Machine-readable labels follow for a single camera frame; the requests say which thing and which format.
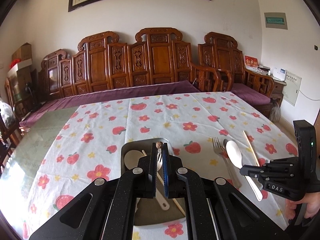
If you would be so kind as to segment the stainless steel fork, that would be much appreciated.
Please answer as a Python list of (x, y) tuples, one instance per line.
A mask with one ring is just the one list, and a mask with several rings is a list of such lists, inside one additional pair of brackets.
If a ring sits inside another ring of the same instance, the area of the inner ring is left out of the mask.
[(213, 137), (212, 140), (213, 140), (214, 152), (216, 154), (218, 154), (223, 159), (225, 166), (227, 168), (228, 174), (231, 178), (231, 182), (232, 182), (233, 186), (237, 189), (240, 189), (241, 183), (236, 176), (235, 169), (234, 169), (233, 164), (230, 161), (230, 159), (226, 153), (226, 150), (220, 144), (219, 139), (217, 137)]

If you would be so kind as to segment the white telephone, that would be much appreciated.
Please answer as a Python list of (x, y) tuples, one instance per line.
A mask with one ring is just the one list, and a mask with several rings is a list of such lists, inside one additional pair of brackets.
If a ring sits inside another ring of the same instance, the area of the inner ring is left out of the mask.
[(286, 70), (283, 68), (274, 67), (272, 70), (272, 76), (280, 81), (286, 80)]

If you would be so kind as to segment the green wall panel box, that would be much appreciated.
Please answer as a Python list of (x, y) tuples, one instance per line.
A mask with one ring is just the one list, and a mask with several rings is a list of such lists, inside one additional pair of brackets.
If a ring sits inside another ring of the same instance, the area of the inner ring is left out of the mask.
[(266, 28), (287, 30), (287, 20), (284, 12), (265, 12), (264, 19)]

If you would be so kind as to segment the red gift box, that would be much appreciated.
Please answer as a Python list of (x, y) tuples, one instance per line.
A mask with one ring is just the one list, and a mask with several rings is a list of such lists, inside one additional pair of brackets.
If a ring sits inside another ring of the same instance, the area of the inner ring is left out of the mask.
[(246, 67), (257, 68), (258, 67), (258, 59), (256, 57), (244, 56), (244, 63)]

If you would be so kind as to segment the white wall distribution panel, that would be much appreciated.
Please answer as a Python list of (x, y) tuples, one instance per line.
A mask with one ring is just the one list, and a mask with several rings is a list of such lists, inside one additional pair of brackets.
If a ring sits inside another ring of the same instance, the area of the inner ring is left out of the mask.
[(293, 74), (292, 72), (286, 72), (285, 83), (286, 86), (283, 88), (284, 100), (287, 101), (292, 106), (295, 106), (298, 93), (300, 89), (302, 78)]

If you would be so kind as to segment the wooden chopstick in tray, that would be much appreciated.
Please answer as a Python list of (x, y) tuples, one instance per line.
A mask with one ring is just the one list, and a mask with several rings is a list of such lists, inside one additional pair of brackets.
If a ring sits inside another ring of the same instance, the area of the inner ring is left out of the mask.
[[(157, 178), (159, 179), (159, 181), (164, 184), (164, 181), (162, 179), (162, 177), (160, 176), (160, 174), (157, 172)], [(177, 199), (172, 198), (173, 202), (175, 203), (175, 205), (178, 207), (178, 209), (181, 211), (181, 213), (185, 216), (185, 210), (183, 209), (183, 207), (180, 205), (180, 203), (177, 201)]]

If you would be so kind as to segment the carved wooden sofa bench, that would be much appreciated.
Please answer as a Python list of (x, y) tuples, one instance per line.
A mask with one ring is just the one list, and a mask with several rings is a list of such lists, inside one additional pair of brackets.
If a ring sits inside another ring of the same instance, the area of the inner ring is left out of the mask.
[(63, 49), (41, 62), (37, 88), (46, 100), (93, 92), (188, 81), (202, 92), (222, 89), (220, 73), (192, 62), (191, 45), (175, 28), (144, 28), (135, 43), (106, 31), (83, 38), (78, 53)]

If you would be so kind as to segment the stainless steel spoon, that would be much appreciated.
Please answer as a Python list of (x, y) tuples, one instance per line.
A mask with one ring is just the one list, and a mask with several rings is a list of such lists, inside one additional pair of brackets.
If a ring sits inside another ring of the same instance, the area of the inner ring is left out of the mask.
[(224, 139), (223, 140), (223, 149), (226, 150), (226, 144), (227, 144), (228, 140), (227, 139)]

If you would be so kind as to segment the wooden side table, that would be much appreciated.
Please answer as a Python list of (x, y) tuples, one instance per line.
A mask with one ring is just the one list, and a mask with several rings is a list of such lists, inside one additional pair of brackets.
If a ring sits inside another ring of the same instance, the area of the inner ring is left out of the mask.
[(280, 107), (284, 97), (283, 89), (286, 86), (286, 82), (276, 80), (275, 78), (273, 80), (274, 80), (274, 88), (272, 90), (270, 98), (276, 101)]

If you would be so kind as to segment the purple bench cushion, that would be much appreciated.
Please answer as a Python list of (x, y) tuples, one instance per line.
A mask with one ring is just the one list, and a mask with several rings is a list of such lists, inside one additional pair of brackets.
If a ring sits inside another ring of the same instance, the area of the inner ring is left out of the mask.
[(47, 112), (72, 107), (79, 107), (81, 105), (86, 105), (90, 103), (138, 98), (143, 96), (196, 93), (199, 91), (200, 90), (195, 88), (189, 81), (180, 81), (174, 83), (120, 88), (75, 95), (67, 98), (61, 98), (46, 102), (38, 111), (31, 113), (23, 121), (20, 121), (20, 126), (25, 128), (31, 128)]

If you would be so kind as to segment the wooden chopstick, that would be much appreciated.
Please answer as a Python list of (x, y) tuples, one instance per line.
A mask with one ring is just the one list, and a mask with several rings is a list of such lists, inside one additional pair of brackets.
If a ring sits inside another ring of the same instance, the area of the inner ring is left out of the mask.
[[(164, 184), (164, 181), (162, 179), (162, 177), (160, 176), (160, 174), (157, 172), (157, 178), (159, 179), (159, 181)], [(180, 203), (177, 201), (177, 199), (172, 198), (173, 202), (175, 203), (175, 205), (178, 207), (178, 209), (181, 211), (181, 213), (185, 216), (185, 210), (183, 209), (183, 207), (180, 205)]]
[(246, 140), (247, 140), (247, 142), (248, 142), (249, 148), (251, 149), (251, 152), (252, 152), (253, 157), (254, 157), (254, 159), (255, 159), (256, 165), (257, 165), (257, 166), (260, 166), (259, 161), (258, 161), (258, 158), (257, 158), (257, 155), (256, 155), (256, 153), (255, 153), (255, 151), (254, 151), (254, 149), (253, 149), (253, 146), (252, 146), (252, 144), (251, 144), (251, 142), (250, 142), (250, 140), (249, 140), (246, 132), (245, 132), (245, 131), (242, 131), (242, 132), (243, 132), (244, 137), (246, 138)]

